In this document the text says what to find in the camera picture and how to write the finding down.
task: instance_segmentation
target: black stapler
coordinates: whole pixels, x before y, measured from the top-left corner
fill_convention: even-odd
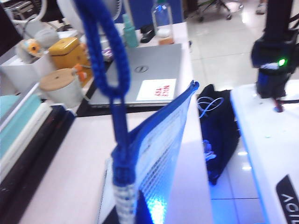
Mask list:
[[[153,24],[145,25],[140,28],[142,38],[141,43],[148,43],[155,36],[155,29]]]

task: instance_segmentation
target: desk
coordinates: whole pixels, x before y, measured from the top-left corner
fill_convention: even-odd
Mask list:
[[[176,43],[182,43],[179,89],[183,92],[192,80],[186,23],[174,25],[174,36]],[[157,39],[145,46],[155,43]],[[195,102],[193,96],[166,214],[167,224],[213,223]],[[128,114],[129,129],[152,114]],[[20,223],[94,223],[100,204],[104,161],[115,145],[110,115],[76,118]]]
[[[287,99],[299,99],[299,80],[289,81],[286,92]],[[285,111],[277,113],[273,100],[260,99],[254,84],[233,89],[231,100],[265,219],[268,224],[286,224],[276,185],[290,175],[299,195],[299,105],[284,105]]]

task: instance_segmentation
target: laptop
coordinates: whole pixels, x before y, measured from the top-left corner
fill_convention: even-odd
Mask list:
[[[127,107],[163,106],[179,95],[181,44],[127,49],[127,54],[131,72]],[[111,86],[118,85],[115,62],[107,71],[107,80]],[[108,97],[99,89],[88,103],[93,108],[109,107]]]

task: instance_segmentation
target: wooden lid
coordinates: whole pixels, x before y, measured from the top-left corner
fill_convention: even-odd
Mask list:
[[[39,88],[44,91],[59,90],[69,85],[74,79],[71,69],[59,69],[43,77]]]

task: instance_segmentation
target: green light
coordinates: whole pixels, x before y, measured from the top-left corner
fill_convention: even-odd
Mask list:
[[[278,65],[279,66],[283,66],[283,65],[286,65],[286,63],[287,63],[287,60],[286,59],[280,59],[279,61],[278,61]]]

